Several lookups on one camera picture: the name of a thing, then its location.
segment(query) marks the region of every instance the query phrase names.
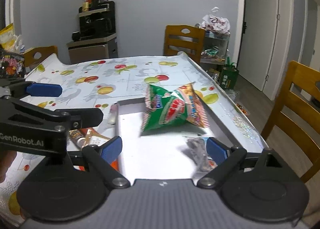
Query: oval hole in chair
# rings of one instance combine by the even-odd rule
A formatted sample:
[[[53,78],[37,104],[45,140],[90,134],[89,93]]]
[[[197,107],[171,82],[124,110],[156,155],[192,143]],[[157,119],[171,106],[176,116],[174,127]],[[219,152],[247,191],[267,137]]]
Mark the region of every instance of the oval hole in chair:
[[[181,30],[181,32],[182,32],[182,33],[184,33],[184,34],[187,34],[187,33],[190,33],[190,30],[189,30],[189,29],[184,28],[184,29],[182,29],[182,30]]]
[[[40,52],[36,52],[33,56],[34,59],[39,59],[41,58],[42,54]]]

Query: chip bag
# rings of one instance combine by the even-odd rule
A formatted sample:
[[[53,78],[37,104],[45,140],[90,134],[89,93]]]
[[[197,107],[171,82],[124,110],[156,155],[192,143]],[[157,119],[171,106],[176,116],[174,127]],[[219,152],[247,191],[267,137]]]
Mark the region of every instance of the chip bag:
[[[145,103],[148,110],[143,115],[142,131],[180,125],[186,121],[202,128],[209,127],[192,84],[183,85],[173,92],[149,84]]]

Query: tablecloth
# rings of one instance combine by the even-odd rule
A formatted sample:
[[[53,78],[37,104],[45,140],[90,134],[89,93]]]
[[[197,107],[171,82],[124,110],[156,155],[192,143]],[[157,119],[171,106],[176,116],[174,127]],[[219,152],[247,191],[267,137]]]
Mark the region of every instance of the tablecloth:
[[[225,92],[184,53],[171,57],[103,59],[75,65],[65,65],[53,54],[29,73],[26,80],[60,84],[63,93],[57,98],[27,96],[23,101],[50,110],[100,108],[104,113],[104,120],[110,106],[117,101],[143,97],[148,83],[172,91],[180,85],[192,82],[198,96],[248,152],[261,152],[265,146],[259,133]],[[112,136],[104,121],[97,130],[105,136]],[[71,143],[68,150],[76,148]],[[1,214],[15,225],[23,222],[16,190],[42,159],[41,156],[19,152],[7,172],[6,180],[0,184]]]

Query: blue gripper pad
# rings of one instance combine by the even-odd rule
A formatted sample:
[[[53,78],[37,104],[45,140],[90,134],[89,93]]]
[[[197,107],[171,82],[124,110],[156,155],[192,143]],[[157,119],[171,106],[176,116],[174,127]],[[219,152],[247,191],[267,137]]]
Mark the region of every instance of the blue gripper pad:
[[[62,87],[55,84],[31,84],[26,93],[34,97],[58,97],[62,94]]]
[[[207,153],[212,160],[220,165],[228,158],[227,150],[229,149],[217,139],[210,137],[207,140]]]
[[[108,142],[106,142],[101,146],[102,148],[101,157],[109,164],[114,162],[122,151],[121,137],[117,136],[115,140],[113,141],[112,140],[113,139],[109,140]]]

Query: chair backrest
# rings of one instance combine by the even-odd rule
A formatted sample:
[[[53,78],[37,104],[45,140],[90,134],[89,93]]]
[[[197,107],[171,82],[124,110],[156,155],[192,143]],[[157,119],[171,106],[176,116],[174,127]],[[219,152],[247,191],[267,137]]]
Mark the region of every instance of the chair backrest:
[[[35,59],[35,54],[39,54],[39,58]],[[40,64],[44,61],[47,57],[51,54],[55,53],[58,56],[58,48],[57,46],[50,46],[50,47],[38,47],[31,49],[23,54],[24,56],[24,66],[29,67],[31,65]]]
[[[320,81],[319,71],[296,61],[291,61],[279,96],[261,132],[261,136],[266,140],[276,125],[302,149],[312,162],[312,167],[301,177],[304,183],[320,170],[320,148],[303,129],[281,111],[284,106],[287,106],[305,120],[317,133],[320,133],[320,113],[290,91],[293,83],[320,101],[320,91],[316,87],[316,82],[318,81]]]
[[[195,62],[200,63],[204,33],[204,29],[188,25],[167,25],[164,37],[164,54],[166,56],[174,56],[179,51],[175,47],[185,48],[191,50],[191,52],[187,52],[189,57]],[[193,41],[177,39],[172,36],[188,37],[192,38]]]

